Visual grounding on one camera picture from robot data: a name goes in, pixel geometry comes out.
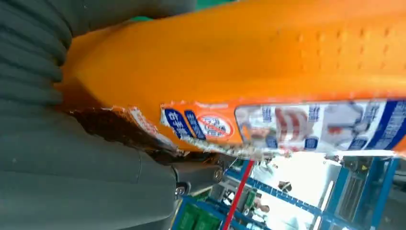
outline blue stripe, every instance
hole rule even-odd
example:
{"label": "blue stripe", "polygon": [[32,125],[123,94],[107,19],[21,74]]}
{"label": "blue stripe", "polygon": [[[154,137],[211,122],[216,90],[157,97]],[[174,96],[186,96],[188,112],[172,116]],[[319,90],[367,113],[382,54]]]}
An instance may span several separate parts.
{"label": "blue stripe", "polygon": [[179,111],[175,109],[165,109],[165,117],[179,138],[183,136],[193,137],[185,119],[183,119]]}
{"label": "blue stripe", "polygon": [[[386,103],[379,126],[366,147],[367,150],[390,150],[403,138],[406,131],[405,110],[405,101],[388,101]],[[391,131],[394,126],[400,126],[396,134]]]}
{"label": "blue stripe", "polygon": [[189,125],[193,129],[193,132],[196,134],[196,138],[200,140],[206,140],[206,136],[204,135],[202,129],[200,128],[200,125],[197,121],[196,115],[192,110],[186,110],[185,111],[185,116],[186,119],[189,122]]}

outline gray fabric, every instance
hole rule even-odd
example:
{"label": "gray fabric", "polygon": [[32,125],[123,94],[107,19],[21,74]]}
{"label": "gray fabric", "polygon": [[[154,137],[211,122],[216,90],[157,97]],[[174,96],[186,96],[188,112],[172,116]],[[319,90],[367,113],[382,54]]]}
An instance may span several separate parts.
{"label": "gray fabric", "polygon": [[72,37],[192,0],[0,0],[0,229],[115,230],[173,211],[175,175],[55,112]]}
{"label": "gray fabric", "polygon": [[139,225],[139,226],[134,226],[134,227],[122,229],[122,230],[168,230],[171,228],[171,223],[172,223],[173,217],[174,216],[172,215],[172,216],[169,216],[168,218],[160,220],[160,221],[151,222],[151,223],[143,224],[143,225]]}

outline fluorescent light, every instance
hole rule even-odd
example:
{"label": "fluorescent light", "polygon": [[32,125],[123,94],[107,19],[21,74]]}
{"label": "fluorescent light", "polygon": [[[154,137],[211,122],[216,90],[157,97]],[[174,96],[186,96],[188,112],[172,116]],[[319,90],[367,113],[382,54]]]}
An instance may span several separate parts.
{"label": "fluorescent light", "polygon": [[331,191],[333,190],[333,184],[334,184],[333,181],[330,181],[330,183],[328,184],[326,195],[324,196],[323,202],[321,203],[321,207],[320,207],[320,209],[322,211],[324,211],[324,209],[326,209],[328,199],[330,198]]}
{"label": "fluorescent light", "polygon": [[364,157],[394,157],[394,151],[390,150],[350,150],[350,151],[336,151],[334,155],[339,156],[364,156]]}
{"label": "fluorescent light", "polygon": [[[321,203],[321,207],[320,207],[321,211],[324,211],[324,209],[326,209],[328,199],[330,198],[331,191],[333,190],[333,185],[334,185],[334,182],[330,181],[330,183],[328,184],[328,187],[327,187],[326,195],[324,196],[323,202]],[[313,230],[318,230],[318,227],[320,226],[320,222],[321,222],[321,217],[317,217]]]}
{"label": "fluorescent light", "polygon": [[321,217],[317,217],[313,230],[318,230],[318,226],[320,226],[320,222],[321,222]]}

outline printed label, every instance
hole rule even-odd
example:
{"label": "printed label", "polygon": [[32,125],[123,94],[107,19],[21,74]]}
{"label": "printed label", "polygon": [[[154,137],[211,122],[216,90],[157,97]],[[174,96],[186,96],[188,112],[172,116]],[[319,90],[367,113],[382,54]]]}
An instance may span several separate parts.
{"label": "printed label", "polygon": [[199,105],[164,107],[168,123],[198,139],[293,151],[390,150],[406,134],[406,101]]}
{"label": "printed label", "polygon": [[130,114],[132,115],[133,119],[136,121],[137,125],[146,131],[149,135],[157,138],[158,140],[162,141],[163,143],[171,146],[172,148],[176,148],[175,144],[172,143],[172,141],[167,138],[166,136],[160,134],[158,132],[158,129],[155,125],[153,125],[150,121],[148,121],[144,115],[142,115],[141,111],[134,107],[131,108]]}

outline red pole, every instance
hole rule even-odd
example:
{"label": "red pole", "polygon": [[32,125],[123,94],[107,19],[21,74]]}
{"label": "red pole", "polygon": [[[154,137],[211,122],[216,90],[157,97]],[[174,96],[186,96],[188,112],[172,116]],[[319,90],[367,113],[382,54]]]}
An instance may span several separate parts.
{"label": "red pole", "polygon": [[245,169],[245,172],[242,176],[241,183],[238,186],[236,196],[234,197],[233,203],[231,204],[230,211],[228,212],[228,215],[226,218],[226,223],[224,224],[223,230],[228,230],[228,227],[230,226],[231,220],[233,219],[233,216],[234,216],[234,212],[236,211],[236,208],[237,208],[238,200],[240,199],[242,191],[244,190],[245,183],[247,182],[247,179],[249,177],[249,172],[251,171],[253,164],[254,164],[253,161],[248,162],[247,168]]}

